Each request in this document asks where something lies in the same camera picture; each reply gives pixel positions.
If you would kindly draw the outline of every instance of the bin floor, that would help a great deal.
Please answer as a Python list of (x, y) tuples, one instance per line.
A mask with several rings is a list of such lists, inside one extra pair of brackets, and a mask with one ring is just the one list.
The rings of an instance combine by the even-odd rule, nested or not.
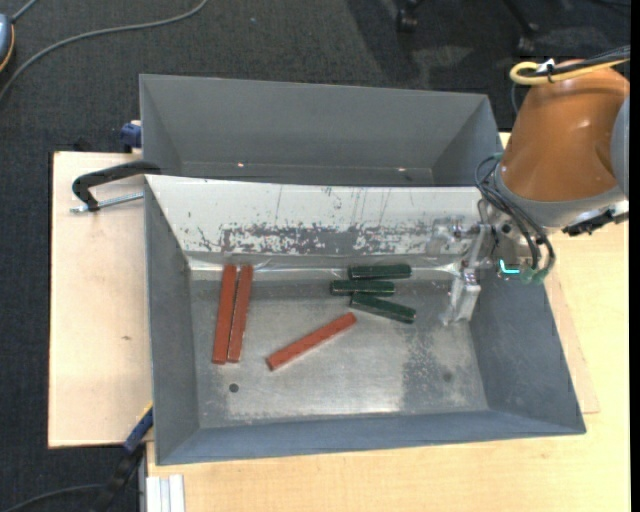
[[(239, 363), (211, 362), (218, 281), (191, 281), (200, 428), (376, 414), (486, 410), (467, 322), (444, 326), (449, 282), (396, 281), (388, 300), (413, 307), (413, 324), (349, 308), (329, 281), (254, 282)], [(357, 323), (271, 371), (265, 361), (348, 311)]]

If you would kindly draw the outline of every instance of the dark carpet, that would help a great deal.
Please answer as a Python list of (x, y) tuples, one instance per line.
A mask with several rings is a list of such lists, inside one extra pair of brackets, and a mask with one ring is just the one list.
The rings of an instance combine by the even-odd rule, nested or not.
[[(0, 12), (14, 14), (23, 2), (2, 0)], [(139, 73), (472, 91), (488, 95), (499, 128), (509, 130), (513, 64), (630, 44), (630, 0), (519, 3), (540, 26), (530, 55), (514, 53), (518, 28), (501, 2), (429, 1), (416, 33), (399, 36), (393, 0), (211, 0), (179, 24), (83, 41), (26, 71), (0, 103), (0, 510), (58, 488), (106, 482), (120, 456), (118, 447), (47, 449), (52, 151), (79, 141), (93, 151), (123, 151), (119, 130), (139, 118)], [(16, 25), (12, 67), (60, 39), (196, 4), (42, 0)], [(629, 76), (628, 66), (622, 71)], [(30, 510), (86, 510), (94, 496)], [(136, 503), (134, 490), (112, 510), (133, 511)]]

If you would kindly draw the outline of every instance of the wooden table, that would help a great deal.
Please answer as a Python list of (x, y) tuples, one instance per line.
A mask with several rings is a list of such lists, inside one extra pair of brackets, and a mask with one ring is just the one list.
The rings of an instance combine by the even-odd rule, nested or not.
[[(138, 157), (54, 156), (52, 448), (121, 443), (151, 398), (142, 202), (69, 213), (76, 176)], [(628, 223), (553, 243), (546, 287), (585, 435), (162, 467), (149, 442), (148, 474), (183, 474), (189, 512), (629, 510)]]

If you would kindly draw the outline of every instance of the black cable on floor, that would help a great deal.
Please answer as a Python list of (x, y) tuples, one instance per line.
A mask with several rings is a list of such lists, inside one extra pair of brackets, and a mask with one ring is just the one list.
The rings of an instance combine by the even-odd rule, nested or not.
[(57, 491), (47, 492), (45, 494), (40, 494), (39, 496), (35, 496), (34, 498), (28, 499), (27, 501), (23, 501), (22, 503), (18, 503), (13, 507), (7, 508), (0, 512), (15, 512), (16, 510), (22, 510), (29, 505), (33, 505), (39, 501), (46, 500), (48, 498), (53, 498), (55, 496), (61, 496), (63, 494), (71, 494), (75, 492), (86, 492), (86, 491), (94, 491), (97, 489), (102, 489), (104, 484), (88, 484), (88, 485), (76, 485), (74, 487), (66, 487), (64, 489), (58, 489)]
[[(33, 3), (32, 3), (33, 1), (34, 0), (31, 0), (31, 2), (29, 4), (27, 4), (25, 7), (30, 7), (31, 5), (33, 5)], [(125, 26), (122, 26), (122, 27), (104, 28), (104, 29), (100, 29), (100, 30), (94, 30), (92, 32), (85, 32), (84, 34), (79, 34), (77, 36), (69, 37), (69, 38), (64, 39), (62, 41), (58, 41), (57, 43), (52, 44), (48, 48), (45, 48), (44, 50), (36, 53), (33, 57), (31, 57), (29, 60), (27, 60), (22, 66), (20, 66), (15, 71), (15, 73), (13, 73), (13, 75), (11, 75), (11, 78), (9, 78), (9, 81), (4, 85), (4, 87), (2, 89), (0, 89), (0, 103), (2, 102), (2, 98), (7, 93), (7, 91), (11, 87), (11, 85), (13, 85), (13, 83), (18, 79), (18, 77), (22, 73), (24, 73), (25, 70), (27, 70), (31, 65), (35, 64), (42, 57), (44, 57), (45, 55), (48, 55), (49, 53), (51, 53), (54, 50), (62, 48), (63, 46), (67, 46), (67, 45), (69, 45), (71, 43), (76, 43), (78, 41), (84, 41), (86, 39), (90, 39), (92, 37), (103, 36), (103, 35), (106, 35), (106, 34), (115, 34), (115, 33), (119, 33), (119, 32), (129, 32), (129, 31), (133, 31), (133, 30), (142, 30), (142, 29), (147, 29), (147, 28), (162, 27), (162, 26), (165, 26), (165, 25), (169, 25), (171, 23), (176, 23), (178, 21), (182, 21), (182, 20), (185, 20), (187, 18), (190, 18), (191, 16), (193, 16), (193, 15), (197, 14), (198, 12), (200, 12), (204, 8), (204, 6), (207, 4), (208, 1), (209, 0), (202, 0), (196, 7), (194, 7), (190, 11), (188, 11), (188, 12), (186, 12), (184, 14), (180, 14), (178, 16), (174, 16), (173, 18), (167, 18), (167, 19), (159, 20), (159, 21), (151, 21), (151, 22), (147, 22), (147, 23), (137, 23), (137, 24), (134, 24), (134, 25), (125, 25)]]
[(13, 15), (13, 17), (11, 18), (11, 21), (13, 23), (15, 23), (16, 21), (18, 21), (18, 18), (20, 16), (22, 16), (25, 12), (27, 12), (29, 9), (31, 9), (31, 7), (33, 7), (33, 4), (35, 4), (38, 0), (31, 0), (30, 2), (27, 2), (25, 5), (23, 5), (20, 10), (15, 13)]

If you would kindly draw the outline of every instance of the red block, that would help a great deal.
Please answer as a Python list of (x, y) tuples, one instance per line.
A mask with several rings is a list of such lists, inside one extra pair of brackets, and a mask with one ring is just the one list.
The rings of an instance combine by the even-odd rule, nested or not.
[(231, 334), (231, 322), (233, 318), (233, 303), (236, 296), (235, 265), (225, 265), (222, 271), (222, 283), (220, 286), (220, 300), (218, 301), (218, 323), (213, 340), (213, 362), (224, 364), (227, 362), (229, 350), (229, 335)]
[(236, 303), (233, 309), (233, 323), (231, 324), (231, 336), (229, 338), (229, 352), (227, 361), (237, 363), (242, 352), (242, 338), (247, 325), (247, 312), (249, 311), (249, 297), (251, 295), (251, 282), (253, 280), (253, 267), (243, 265), (238, 278), (236, 291)]
[(346, 315), (335, 319), (333, 322), (328, 323), (324, 327), (320, 327), (320, 329), (313, 331), (311, 334), (306, 335), (304, 338), (300, 338), (298, 341), (294, 341), (290, 345), (274, 352), (267, 358), (267, 365), (271, 370), (275, 370), (283, 364), (286, 364), (292, 359), (295, 359), (299, 355), (305, 353), (307, 350), (320, 345), (322, 342), (327, 341), (339, 332), (351, 327), (355, 323), (355, 315), (353, 313), (347, 313)]

